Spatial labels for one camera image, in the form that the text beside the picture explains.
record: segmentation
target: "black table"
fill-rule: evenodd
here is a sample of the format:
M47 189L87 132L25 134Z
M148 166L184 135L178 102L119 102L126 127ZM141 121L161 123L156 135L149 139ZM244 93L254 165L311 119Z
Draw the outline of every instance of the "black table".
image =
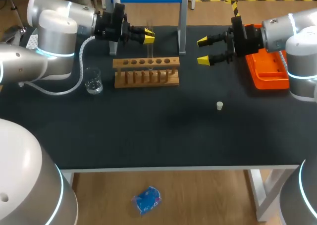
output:
M104 90L51 97L25 86L5 85L0 118L33 133L61 169L154 167L260 167L298 165L317 152L317 107L288 91L255 89L244 59L215 66L197 57L218 54L224 43L198 48L196 41L226 26L189 26L180 57L180 86L114 89L108 43L94 41L84 66L102 72ZM175 27L156 27L155 56L177 56ZM120 45L117 58L146 57L145 46ZM78 79L39 83L63 91ZM222 111L216 102L224 103Z

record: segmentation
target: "blue plastic bag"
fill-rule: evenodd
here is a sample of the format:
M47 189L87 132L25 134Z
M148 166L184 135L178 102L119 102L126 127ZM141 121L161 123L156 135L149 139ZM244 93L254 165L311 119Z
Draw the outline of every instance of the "blue plastic bag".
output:
M162 198L160 197L160 193L154 187L149 187L143 193L138 196L134 196L132 198L132 203L137 207L140 215L146 214L155 208L160 202Z

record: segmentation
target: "cable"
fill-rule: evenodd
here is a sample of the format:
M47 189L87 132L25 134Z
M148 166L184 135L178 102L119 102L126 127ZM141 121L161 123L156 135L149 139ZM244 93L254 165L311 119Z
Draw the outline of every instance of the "cable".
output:
M93 40L93 39L95 39L95 36L92 36L92 37L87 38L87 39L83 42L83 44L81 45L81 47L80 47L80 50L79 50L79 70L80 70L80 76L79 76L79 80L78 80L77 84L76 84L73 88L71 88L71 89L69 89L69 90L66 90L66 91L63 91L63 92L50 92L50 91L47 91L47 90L41 88L40 86L38 86L38 85L36 85L36 84L34 84L34 83L31 83L31 82L25 82L25 84L27 84L27 85L29 85L29 86L31 86L31 87L33 87L33 88L35 88L35 89L41 91L41 92L44 93L44 94L52 95L52 96L66 95L66 94L69 94L69 93L73 92L74 90L76 90L76 89L80 86L81 82L83 81L83 78L84 78L83 51L84 51L84 48L85 48L86 44L89 43L89 42L90 42L91 40Z
M283 55L283 53L282 53L282 51L279 51L278 52L279 53L279 56L281 57L281 60L282 60L282 62L283 62L283 65L284 65L284 67L285 67L285 70L287 71L287 63L286 63L286 60L285 60L285 58L284 58L284 55Z
M7 0L4 1L4 4L3 4L3 6L0 8L0 10L2 10L2 9L6 6L6 2L7 2Z

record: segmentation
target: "wooden test tube rack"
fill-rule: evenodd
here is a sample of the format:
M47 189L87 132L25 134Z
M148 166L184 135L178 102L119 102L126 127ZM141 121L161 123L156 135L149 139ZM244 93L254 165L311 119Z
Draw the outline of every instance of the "wooden test tube rack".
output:
M178 57L113 59L115 88L160 87L179 85ZM136 70L156 68L155 70Z

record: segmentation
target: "orange tray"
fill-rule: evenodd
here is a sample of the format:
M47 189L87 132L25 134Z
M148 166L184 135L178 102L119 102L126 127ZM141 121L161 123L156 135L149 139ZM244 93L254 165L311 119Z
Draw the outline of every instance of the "orange tray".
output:
M246 56L247 64L255 86L259 90L289 89L287 71L278 52L267 53L260 49L256 54Z

